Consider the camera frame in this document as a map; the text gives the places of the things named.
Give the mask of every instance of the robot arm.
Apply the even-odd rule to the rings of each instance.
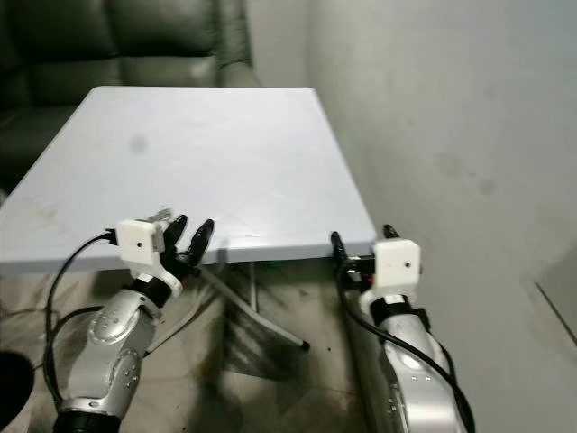
[[[376,412],[373,427],[379,432],[472,433],[474,421],[456,386],[450,356],[430,333],[425,310],[412,306],[417,299],[420,248],[400,238],[391,226],[384,231],[386,238],[373,246],[374,255],[365,257],[348,257],[340,236],[332,236],[340,294],[355,291],[357,312],[352,314],[357,323],[369,322],[366,328],[379,331],[373,332],[380,336],[380,351],[375,354],[367,353],[372,342],[358,341],[375,336],[365,329],[352,335],[354,355],[362,364],[363,394],[371,399],[367,406]],[[341,300],[348,302],[344,295]]]
[[[181,280],[195,273],[214,222],[207,220],[185,253],[176,242],[187,223],[128,220],[114,230],[121,258],[136,279],[92,319],[87,343],[72,366],[69,398],[59,409],[55,432],[116,432],[138,386],[141,363],[159,323],[160,309],[182,291]]]

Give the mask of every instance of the white table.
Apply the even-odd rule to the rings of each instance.
[[[162,208],[179,247],[216,222],[205,263],[350,254],[376,237],[310,88],[93,89],[0,208],[0,273],[52,272],[85,240]],[[95,244],[84,270],[124,267]]]

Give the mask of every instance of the black object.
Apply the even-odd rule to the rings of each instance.
[[[421,360],[422,362],[427,364],[429,367],[431,367],[433,370],[435,370],[453,389],[453,394],[454,394],[455,402],[457,404],[457,409],[459,411],[459,414],[461,415],[461,419],[463,420],[463,424],[464,424],[467,432],[468,433],[475,433],[476,428],[475,428],[475,420],[474,420],[474,417],[472,414],[472,409],[471,409],[471,406],[469,405],[469,402],[467,401],[467,398],[465,397],[465,394],[463,393],[463,391],[461,390],[461,388],[457,384],[456,376],[454,374],[453,360],[449,361],[450,358],[447,358],[447,361],[449,362],[449,367],[450,367],[449,368],[450,373],[447,373],[443,367],[441,367],[439,364],[437,364],[435,362],[435,360],[433,358],[431,358],[430,356],[428,356],[427,354],[423,353],[422,351],[420,351],[416,347],[410,345],[406,341],[403,341],[400,338],[397,338],[397,337],[389,334],[388,332],[383,331],[382,329],[379,329],[378,327],[375,327],[371,323],[367,322],[364,318],[362,318],[359,314],[357,314],[357,312],[354,311],[351,308],[351,306],[349,305],[349,302],[347,301],[346,295],[344,293],[345,292],[344,281],[345,281],[345,279],[348,278],[347,271],[349,270],[346,266],[346,264],[348,263],[348,260],[345,262],[343,261],[343,257],[344,256],[346,257],[346,251],[344,249],[344,245],[343,245],[343,241],[341,240],[341,236],[339,236],[339,234],[337,232],[333,232],[331,234],[331,243],[333,244],[333,251],[336,253],[336,256],[334,258],[335,261],[337,263],[343,263],[344,264],[340,268],[335,269],[334,276],[336,279],[337,294],[338,294],[339,300],[341,301],[341,304],[343,304],[343,308],[346,311],[346,313],[358,325],[360,325],[361,327],[363,327],[367,331],[371,332],[375,336],[378,336],[379,338],[381,338],[384,341],[389,341],[390,343],[397,345],[398,347],[400,347],[402,349],[405,349],[407,352],[411,353],[416,358],[418,358],[419,360]]]
[[[403,296],[403,302],[395,302],[393,304],[388,304],[383,298],[379,298],[372,302],[369,309],[371,311],[372,321],[377,327],[392,316],[414,314],[421,319],[427,332],[431,330],[431,322],[425,309],[414,309],[406,296]]]
[[[164,307],[164,304],[169,300],[170,294],[172,293],[166,282],[159,280],[158,278],[152,278],[149,282],[134,280],[127,289],[143,294],[159,309]]]
[[[52,282],[50,286],[50,291],[48,292],[48,299],[46,300],[46,311],[45,311],[45,320],[44,320],[44,332],[46,333],[46,346],[44,347],[44,357],[42,360],[42,372],[44,374],[44,381],[46,382],[46,386],[48,387],[48,391],[52,395],[52,399],[54,399],[54,404],[58,408],[59,405],[62,403],[62,396],[58,391],[58,387],[55,386],[56,384],[56,371],[54,370],[54,353],[52,352],[52,300],[54,299],[54,294],[56,293],[56,289],[58,288],[58,284],[62,278],[62,275],[66,273],[74,259],[82,253],[87,247],[89,247],[94,242],[100,240],[108,240],[109,242],[113,241],[113,234],[110,232],[104,233],[102,235],[98,235],[93,237],[92,239],[87,240],[84,242],[68,259],[64,262],[58,273],[56,274],[56,278]]]
[[[357,271],[363,275],[372,275],[375,273],[375,258],[372,255],[355,257],[351,260],[344,250],[343,242],[337,232],[331,234],[331,243],[333,244],[333,264],[334,270],[346,266],[348,271]]]
[[[194,233],[192,239],[190,239],[190,246],[185,254],[188,258],[188,266],[198,266],[203,255],[205,255],[206,248],[214,231],[215,221],[207,219],[207,221],[198,228],[197,232]]]
[[[68,411],[58,414],[54,433],[116,433],[120,419],[99,413]]]
[[[382,234],[385,236],[385,239],[394,239],[396,237],[400,237],[397,233],[397,230],[395,230],[391,224],[385,224],[382,227]]]
[[[184,229],[187,226],[187,222],[188,217],[181,214],[174,218],[174,221],[172,221],[166,230],[164,230],[162,237],[164,238],[164,248],[166,250],[171,250],[174,248],[182,236],[182,232],[184,232]]]
[[[0,352],[0,430],[20,413],[32,393],[34,369],[28,359],[12,352]]]

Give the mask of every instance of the sofa cushion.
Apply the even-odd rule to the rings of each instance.
[[[261,85],[252,68],[241,61],[222,68],[223,82],[226,88],[257,88]]]
[[[30,103],[22,56],[6,25],[6,3],[0,1],[0,110],[28,106]]]
[[[16,0],[7,12],[28,61],[93,60],[116,53],[105,0]]]
[[[120,86],[119,59],[37,63],[29,67],[37,105],[66,106],[79,103],[97,86]]]
[[[216,45],[216,3],[109,1],[110,24],[121,55],[206,56]]]
[[[217,86],[214,56],[125,57],[121,64],[124,82],[129,86]]]

